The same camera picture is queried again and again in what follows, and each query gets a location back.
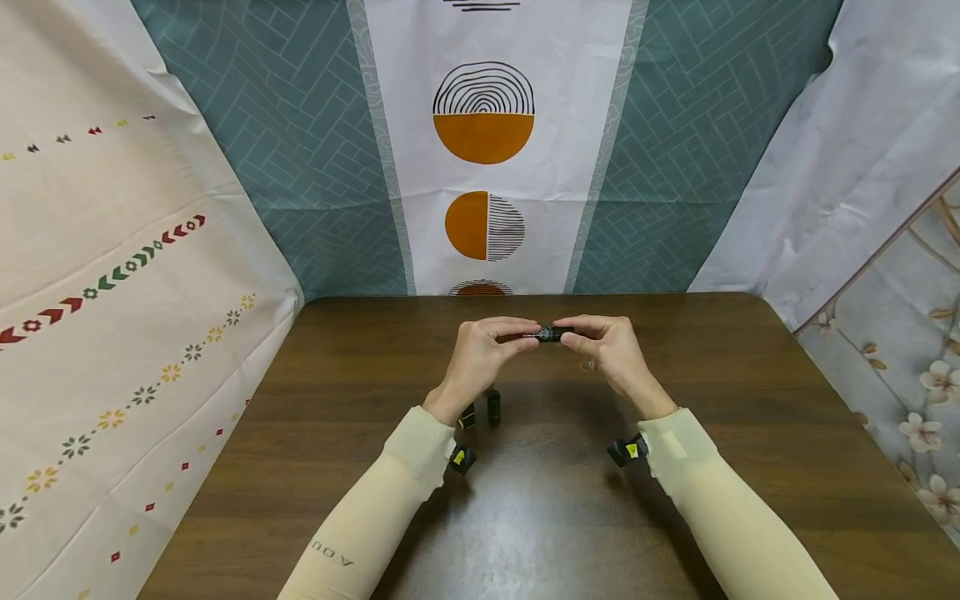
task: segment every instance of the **wooden table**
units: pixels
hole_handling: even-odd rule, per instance
[[[762,300],[741,294],[321,300],[307,306],[141,598],[273,598],[465,320],[626,315],[651,370],[800,537],[841,598],[960,597],[960,556]],[[636,415],[564,348],[498,380],[503,423],[418,512],[377,598],[716,598]]]

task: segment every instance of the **white flower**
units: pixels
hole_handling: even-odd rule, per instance
[[[960,489],[948,488],[943,477],[931,476],[930,489],[919,490],[917,495],[938,523],[960,525]]]
[[[960,370],[954,371],[944,361],[933,361],[930,370],[921,373],[920,382],[927,389],[926,399],[934,404],[960,402]]]
[[[833,318],[827,318],[827,313],[820,313],[817,316],[817,326],[820,327],[820,335],[825,338],[830,334],[833,329],[837,327],[837,320]]]
[[[900,432],[910,438],[910,447],[915,452],[929,452],[940,449],[940,437],[937,432],[943,427],[935,420],[924,420],[917,413],[910,413],[906,421],[900,424]]]

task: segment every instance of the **small black object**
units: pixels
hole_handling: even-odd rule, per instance
[[[473,453],[473,450],[463,444],[454,446],[453,453],[450,454],[450,468],[461,475],[466,475],[475,462],[477,462],[477,455]]]
[[[620,468],[624,468],[628,463],[641,459],[649,452],[647,443],[643,441],[643,436],[636,434],[629,442],[616,440],[613,444],[607,446],[607,454]]]
[[[472,428],[473,425],[477,424],[476,416],[476,406],[473,402],[470,403],[470,406],[464,409],[464,412],[460,415],[460,418],[457,419],[457,422],[460,423],[460,426],[464,428],[464,431]]]
[[[496,427],[500,424],[500,393],[490,388],[484,396],[487,397],[487,421],[491,427]]]
[[[525,333],[523,334],[523,337],[537,338],[541,342],[545,343],[560,342],[560,336],[567,332],[572,333],[573,327],[555,327],[553,325],[548,325],[546,327],[541,327],[540,331],[537,333]]]

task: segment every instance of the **beige arm sleeve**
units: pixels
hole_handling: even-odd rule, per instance
[[[684,516],[731,600],[836,598],[800,541],[686,410],[637,424],[650,471]]]
[[[410,409],[314,534],[278,599],[369,598],[417,508],[444,483],[453,446],[452,427]]]

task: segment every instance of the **floral wallpaper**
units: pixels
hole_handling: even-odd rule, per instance
[[[807,353],[960,547],[960,185],[807,325]]]

